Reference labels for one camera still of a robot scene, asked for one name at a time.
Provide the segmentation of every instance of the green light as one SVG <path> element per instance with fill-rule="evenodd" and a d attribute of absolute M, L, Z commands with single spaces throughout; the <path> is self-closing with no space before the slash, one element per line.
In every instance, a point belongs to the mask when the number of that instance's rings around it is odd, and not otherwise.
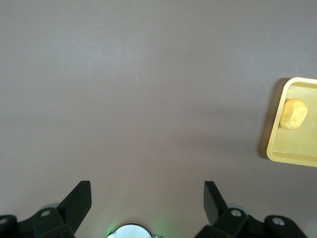
<path fill-rule="evenodd" d="M 108 227 L 107 231 L 106 231 L 106 235 L 105 237 L 107 238 L 111 232 L 113 232 L 117 227 L 119 226 L 119 221 L 118 219 L 116 218 L 111 224 L 110 226 Z"/>

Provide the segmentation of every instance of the screw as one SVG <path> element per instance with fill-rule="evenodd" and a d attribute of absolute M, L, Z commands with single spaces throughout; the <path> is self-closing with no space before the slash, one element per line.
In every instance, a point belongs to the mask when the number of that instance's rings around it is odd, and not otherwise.
<path fill-rule="evenodd" d="M 278 218 L 278 217 L 274 217 L 272 219 L 272 221 L 274 222 L 274 224 L 276 224 L 278 226 L 284 226 L 285 225 L 285 222 L 282 219 Z"/>
<path fill-rule="evenodd" d="M 242 215 L 241 212 L 237 209 L 231 210 L 231 214 L 235 217 L 241 217 L 241 215 Z"/>

